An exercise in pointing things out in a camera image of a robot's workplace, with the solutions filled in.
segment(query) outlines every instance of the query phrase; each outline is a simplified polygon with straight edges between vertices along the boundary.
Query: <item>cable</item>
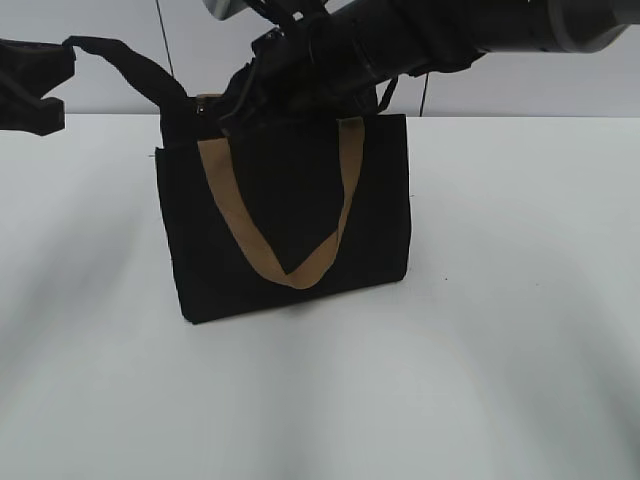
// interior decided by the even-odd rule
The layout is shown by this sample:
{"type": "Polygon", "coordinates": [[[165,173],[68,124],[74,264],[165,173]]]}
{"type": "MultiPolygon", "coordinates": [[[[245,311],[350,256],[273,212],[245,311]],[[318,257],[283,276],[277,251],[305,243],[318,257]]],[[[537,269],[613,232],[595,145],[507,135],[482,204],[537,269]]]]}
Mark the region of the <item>cable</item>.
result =
{"type": "Polygon", "coordinates": [[[396,87],[398,86],[398,77],[393,77],[387,85],[387,89],[384,91],[384,95],[382,96],[382,101],[380,105],[378,105],[378,113],[384,112],[389,105],[391,104],[391,99],[393,98],[393,93],[396,91],[396,87]]]}
{"type": "Polygon", "coordinates": [[[169,42],[167,42],[167,31],[164,28],[164,19],[162,18],[162,10],[160,10],[160,0],[156,0],[156,8],[158,9],[158,18],[160,19],[160,28],[162,29],[162,38],[164,39],[164,49],[167,52],[167,60],[169,60],[169,69],[171,76],[175,78],[173,72],[173,62],[171,61],[171,52],[169,51],[169,42]]]}
{"type": "Polygon", "coordinates": [[[296,31],[293,15],[290,15],[277,1],[245,0],[245,3],[261,17],[278,25],[285,35],[293,35],[296,31]]]}
{"type": "Polygon", "coordinates": [[[429,74],[424,74],[424,90],[422,90],[422,101],[420,102],[420,116],[424,116],[424,104],[427,100],[427,88],[429,87],[429,74]]]}

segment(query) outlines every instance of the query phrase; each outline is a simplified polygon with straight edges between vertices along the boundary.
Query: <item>bag handle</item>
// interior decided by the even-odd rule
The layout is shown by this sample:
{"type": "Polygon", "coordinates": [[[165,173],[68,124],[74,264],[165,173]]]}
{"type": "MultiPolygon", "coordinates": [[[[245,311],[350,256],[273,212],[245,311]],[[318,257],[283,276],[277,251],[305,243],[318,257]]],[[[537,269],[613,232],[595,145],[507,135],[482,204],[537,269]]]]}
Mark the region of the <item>bag handle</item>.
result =
{"type": "Polygon", "coordinates": [[[202,165],[218,210],[247,261],[266,280],[296,290],[305,290],[316,285],[336,260],[360,179],[365,138],[362,118],[338,120],[338,125],[340,172],[344,188],[344,203],[338,227],[289,274],[285,273],[242,200],[233,171],[229,141],[220,138],[198,142],[202,165]]]}
{"type": "Polygon", "coordinates": [[[160,108],[160,112],[192,111],[184,87],[153,60],[113,38],[71,36],[65,47],[79,47],[113,65],[129,85],[160,108]]]}

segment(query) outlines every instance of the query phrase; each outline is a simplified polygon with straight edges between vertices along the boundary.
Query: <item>white tabletop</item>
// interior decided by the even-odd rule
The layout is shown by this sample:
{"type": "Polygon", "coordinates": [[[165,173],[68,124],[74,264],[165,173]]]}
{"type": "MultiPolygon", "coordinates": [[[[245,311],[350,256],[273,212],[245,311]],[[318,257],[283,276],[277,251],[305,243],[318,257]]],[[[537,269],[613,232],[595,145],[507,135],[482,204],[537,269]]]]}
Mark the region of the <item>white tabletop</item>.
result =
{"type": "Polygon", "coordinates": [[[157,117],[0,133],[0,478],[637,479],[640,120],[409,132],[403,283],[198,327],[157,117]]]}

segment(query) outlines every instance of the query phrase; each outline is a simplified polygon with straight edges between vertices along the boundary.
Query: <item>black cable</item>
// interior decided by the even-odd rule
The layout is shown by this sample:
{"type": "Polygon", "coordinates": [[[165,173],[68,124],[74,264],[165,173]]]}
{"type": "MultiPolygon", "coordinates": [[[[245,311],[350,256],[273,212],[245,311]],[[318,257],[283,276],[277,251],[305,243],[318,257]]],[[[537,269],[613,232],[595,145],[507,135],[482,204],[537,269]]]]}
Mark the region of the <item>black cable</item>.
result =
{"type": "Polygon", "coordinates": [[[287,12],[278,0],[264,0],[265,5],[271,11],[275,23],[282,29],[285,36],[293,35],[297,30],[296,19],[287,12]]]}
{"type": "Polygon", "coordinates": [[[429,87],[429,74],[424,74],[424,90],[422,90],[422,101],[420,102],[420,116],[424,114],[424,104],[427,100],[427,88],[429,87]]]}
{"type": "Polygon", "coordinates": [[[160,0],[156,0],[156,8],[158,9],[158,18],[160,19],[160,28],[162,29],[162,38],[164,39],[164,49],[167,52],[167,60],[169,60],[169,69],[171,70],[171,76],[175,78],[175,74],[173,72],[173,62],[171,61],[171,52],[169,51],[169,42],[167,42],[167,31],[164,28],[162,10],[160,10],[160,0]]]}
{"type": "Polygon", "coordinates": [[[393,98],[393,93],[396,91],[396,87],[398,86],[398,77],[393,77],[387,85],[386,90],[384,91],[384,95],[382,95],[382,101],[380,105],[378,105],[378,113],[384,112],[389,105],[391,104],[391,99],[393,98]]]}

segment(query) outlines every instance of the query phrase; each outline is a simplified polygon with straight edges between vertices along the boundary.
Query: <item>black strap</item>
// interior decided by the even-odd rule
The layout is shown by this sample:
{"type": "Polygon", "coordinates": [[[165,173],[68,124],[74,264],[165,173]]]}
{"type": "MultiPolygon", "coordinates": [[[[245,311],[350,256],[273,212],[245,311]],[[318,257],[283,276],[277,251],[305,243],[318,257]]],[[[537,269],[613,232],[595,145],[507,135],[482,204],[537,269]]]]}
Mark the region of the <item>black strap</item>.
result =
{"type": "Polygon", "coordinates": [[[42,97],[73,76],[74,62],[71,48],[0,39],[0,130],[62,130],[62,100],[42,97]]]}
{"type": "Polygon", "coordinates": [[[180,112],[192,108],[187,92],[160,65],[131,50],[124,42],[109,38],[69,37],[64,46],[80,47],[113,65],[124,79],[160,111],[180,112]]]}

